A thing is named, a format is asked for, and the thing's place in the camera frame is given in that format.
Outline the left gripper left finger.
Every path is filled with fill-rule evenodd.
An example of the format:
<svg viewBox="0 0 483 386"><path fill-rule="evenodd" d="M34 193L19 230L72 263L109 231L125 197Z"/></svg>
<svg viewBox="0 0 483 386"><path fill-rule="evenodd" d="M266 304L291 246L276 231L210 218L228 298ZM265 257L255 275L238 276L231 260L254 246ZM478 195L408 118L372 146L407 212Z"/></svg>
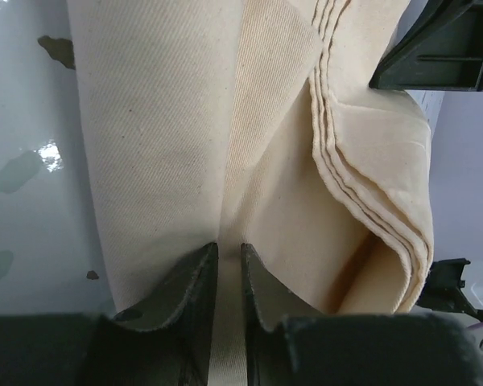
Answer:
<svg viewBox="0 0 483 386"><path fill-rule="evenodd" d="M0 385L207 384L217 268L207 244L112 318L0 316Z"/></svg>

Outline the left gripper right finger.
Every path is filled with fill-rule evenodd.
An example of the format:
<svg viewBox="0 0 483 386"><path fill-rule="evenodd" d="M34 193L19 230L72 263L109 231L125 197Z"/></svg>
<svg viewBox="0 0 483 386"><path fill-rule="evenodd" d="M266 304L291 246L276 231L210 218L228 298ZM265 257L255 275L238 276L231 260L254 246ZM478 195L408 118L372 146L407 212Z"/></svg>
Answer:
<svg viewBox="0 0 483 386"><path fill-rule="evenodd" d="M462 327L435 314L327 316L241 245L250 385L483 385Z"/></svg>

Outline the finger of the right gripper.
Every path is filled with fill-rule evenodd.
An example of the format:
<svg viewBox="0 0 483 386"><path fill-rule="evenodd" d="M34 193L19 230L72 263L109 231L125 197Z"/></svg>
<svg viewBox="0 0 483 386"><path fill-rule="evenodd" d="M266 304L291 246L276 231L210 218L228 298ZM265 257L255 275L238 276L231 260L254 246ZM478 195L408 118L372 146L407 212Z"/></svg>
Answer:
<svg viewBox="0 0 483 386"><path fill-rule="evenodd" d="M483 1L428 1L380 61L369 86L483 91Z"/></svg>

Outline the beige cloth mat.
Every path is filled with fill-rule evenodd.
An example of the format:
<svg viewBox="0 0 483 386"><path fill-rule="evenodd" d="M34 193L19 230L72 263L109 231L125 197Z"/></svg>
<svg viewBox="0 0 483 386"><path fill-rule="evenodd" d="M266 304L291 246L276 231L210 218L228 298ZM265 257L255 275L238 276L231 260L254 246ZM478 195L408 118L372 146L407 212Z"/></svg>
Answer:
<svg viewBox="0 0 483 386"><path fill-rule="evenodd" d="M71 1L118 309L219 248L208 384L244 385L240 246L326 313L407 312L433 261L429 124L369 81L405 1Z"/></svg>

